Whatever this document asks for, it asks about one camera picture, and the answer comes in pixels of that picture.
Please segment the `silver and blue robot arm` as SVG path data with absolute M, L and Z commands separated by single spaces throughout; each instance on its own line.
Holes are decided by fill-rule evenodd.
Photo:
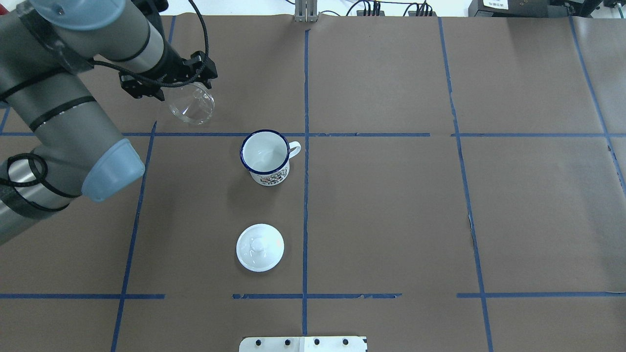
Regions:
M 145 165 L 83 84 L 95 56 L 160 83 L 189 75 L 130 0 L 25 0 L 1 17 L 1 102 L 40 146 L 1 163 L 1 243 L 80 196 L 101 202 Z

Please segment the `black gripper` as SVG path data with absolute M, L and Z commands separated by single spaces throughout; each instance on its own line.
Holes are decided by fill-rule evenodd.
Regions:
M 165 43 L 159 62 L 147 71 L 147 78 L 161 83 L 186 82 L 189 78 L 189 67 L 183 62 L 184 59 L 171 47 L 170 43 Z

